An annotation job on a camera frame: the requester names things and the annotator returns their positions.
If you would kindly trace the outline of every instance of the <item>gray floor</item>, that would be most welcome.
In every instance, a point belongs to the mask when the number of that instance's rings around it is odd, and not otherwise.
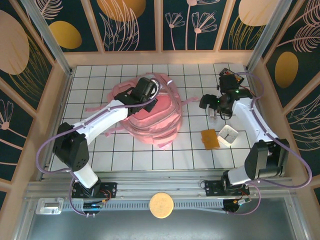
[[[245,204],[239,212],[249,211]],[[246,216],[174,210],[165,219],[150,211],[114,211],[86,218],[75,212],[35,215],[28,240],[292,240],[296,239],[283,198],[263,198]]]

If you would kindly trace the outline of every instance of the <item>yellow circle pattern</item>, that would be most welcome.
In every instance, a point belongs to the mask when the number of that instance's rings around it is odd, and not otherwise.
[[[55,21],[49,26],[57,43],[66,49],[76,49],[81,46],[80,32],[66,21]]]
[[[146,0],[97,0],[97,3],[99,8],[106,16],[108,16],[108,18],[118,22],[124,21],[124,16],[126,14],[124,4],[128,9],[129,14],[130,9],[132,9],[136,18],[140,17],[146,9]],[[132,20],[132,17],[129,15],[125,20],[130,21]]]
[[[7,74],[22,73],[29,62],[28,36],[20,23],[0,10],[0,70]]]
[[[248,26],[263,26],[269,22],[279,0],[241,0],[239,18]]]
[[[275,64],[276,84],[283,89],[289,87],[296,78],[298,67],[298,58],[294,53],[290,51],[282,53]]]

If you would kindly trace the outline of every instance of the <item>orange sponge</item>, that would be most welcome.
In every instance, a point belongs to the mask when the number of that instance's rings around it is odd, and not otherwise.
[[[206,150],[219,149],[220,144],[216,134],[216,130],[208,129],[201,131],[202,142]]]

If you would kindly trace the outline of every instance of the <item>metal plate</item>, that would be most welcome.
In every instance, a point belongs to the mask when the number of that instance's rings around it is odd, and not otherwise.
[[[237,188],[237,189],[224,191],[220,180],[217,180],[217,181],[205,180],[203,182],[204,182],[205,194],[207,197],[217,197],[217,196],[235,196],[235,197],[240,196],[241,197],[243,194],[250,195],[249,188],[246,189],[245,186],[243,186],[241,190],[240,188]]]
[[[102,182],[100,185],[100,191],[104,191],[108,194],[111,193],[111,198],[114,199],[117,194],[117,183],[116,182]],[[97,193],[97,195],[94,197],[95,199],[105,199],[106,195],[103,192]],[[72,198],[73,199],[90,199],[91,197],[84,194],[80,183],[76,182],[73,185],[73,192],[72,192]]]

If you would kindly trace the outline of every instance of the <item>cable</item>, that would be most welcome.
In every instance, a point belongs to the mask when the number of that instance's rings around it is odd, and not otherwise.
[[[242,215],[242,216],[244,216],[244,215],[252,214],[254,211],[256,211],[258,209],[258,207],[260,206],[260,203],[261,203],[261,192],[260,192],[259,188],[256,185],[254,185],[253,183],[249,183],[248,185],[253,186],[258,192],[258,203],[255,206],[255,208],[252,209],[251,211],[248,211],[248,212],[245,212],[245,213],[236,213],[236,212],[231,212],[231,211],[227,211],[226,213],[232,214],[232,215]]]
[[[221,112],[220,112],[220,118],[221,118],[222,120],[227,121],[227,120],[231,119],[232,115],[231,115],[231,116],[228,116],[228,117],[229,117],[228,119],[226,119],[225,117],[222,117],[222,114],[221,114]]]
[[[302,164],[305,166],[306,170],[307,170],[307,173],[308,173],[308,179],[300,184],[300,185],[296,185],[296,186],[288,186],[288,185],[283,185],[283,184],[280,184],[280,183],[277,183],[277,182],[274,182],[274,181],[270,181],[270,180],[266,180],[266,179],[259,179],[263,182],[266,182],[266,183],[269,183],[269,184],[273,184],[275,186],[278,186],[278,187],[282,187],[282,188],[286,188],[286,189],[301,189],[305,186],[307,186],[311,180],[312,180],[312,171],[311,171],[311,168],[310,166],[308,165],[308,163],[301,157],[299,156],[295,151],[293,151],[292,149],[290,149],[289,147],[287,147],[286,145],[284,145],[283,143],[281,143],[280,141],[278,141],[276,138],[274,138],[273,136],[271,136],[268,131],[266,130],[266,128],[264,127],[264,125],[260,122],[255,110],[254,110],[254,106],[255,106],[255,103],[257,100],[259,100],[265,93],[265,87],[264,87],[264,84],[263,82],[261,81],[261,79],[257,76],[257,75],[254,75],[252,73],[249,73],[249,72],[237,72],[236,73],[237,75],[247,75],[247,76],[252,76],[254,77],[255,79],[257,79],[260,84],[261,84],[261,88],[262,88],[262,93],[260,96],[257,96],[255,98],[253,98],[252,102],[251,102],[251,112],[255,118],[255,120],[257,121],[257,123],[259,124],[259,126],[262,128],[262,130],[264,131],[264,133],[272,140],[274,141],[276,144],[278,144],[279,146],[281,146],[282,148],[284,148],[285,150],[287,150],[288,152],[292,153],[294,156],[296,156],[301,162]]]
[[[158,84],[158,86],[161,86],[160,82],[158,79],[156,78],[151,78],[150,80],[154,80],[156,81],[156,83]],[[40,156],[40,153],[41,153],[41,150],[48,144],[50,143],[51,141],[59,138],[59,137],[62,137],[64,135],[67,135],[67,134],[70,134],[72,132],[75,132],[81,128],[84,128],[85,126],[87,126],[88,124],[90,124],[91,122],[93,122],[94,120],[96,120],[97,118],[99,118],[101,115],[107,113],[107,112],[110,112],[111,110],[114,110],[114,109],[122,109],[122,108],[135,108],[135,107],[143,107],[145,105],[148,105],[150,104],[154,99],[156,99],[156,97],[158,96],[160,92],[160,87],[158,87],[157,89],[157,92],[154,94],[154,96],[149,99],[148,101],[144,102],[144,103],[140,103],[140,104],[133,104],[133,105],[118,105],[118,106],[112,106],[110,108],[107,108],[105,109],[104,111],[100,112],[99,114],[97,114],[95,117],[91,118],[90,120],[88,120],[87,122],[84,122],[83,125],[80,125],[80,126],[77,126],[73,129],[70,129],[68,131],[65,131],[65,132],[61,132],[55,136],[52,136],[50,137],[47,141],[45,141],[38,149],[37,153],[36,153],[36,156],[35,156],[35,165],[36,167],[38,168],[38,170],[44,174],[57,174],[57,173],[62,173],[62,172],[70,172],[70,174],[72,175],[72,177],[76,180],[78,180],[78,178],[76,177],[76,175],[71,171],[70,168],[62,168],[62,169],[59,169],[59,170],[55,170],[55,171],[47,171],[45,169],[43,169],[40,165],[40,160],[39,160],[39,156]]]
[[[70,201],[70,206],[71,208],[79,215],[82,215],[82,216],[86,216],[86,217],[94,217],[95,214],[90,214],[90,213],[87,213],[85,214],[84,212],[81,212],[81,211],[78,211],[74,204],[72,203],[72,189],[73,189],[73,186],[74,186],[74,182],[75,182],[75,179],[72,178],[71,182],[70,182],[70,186],[69,186],[69,201]]]

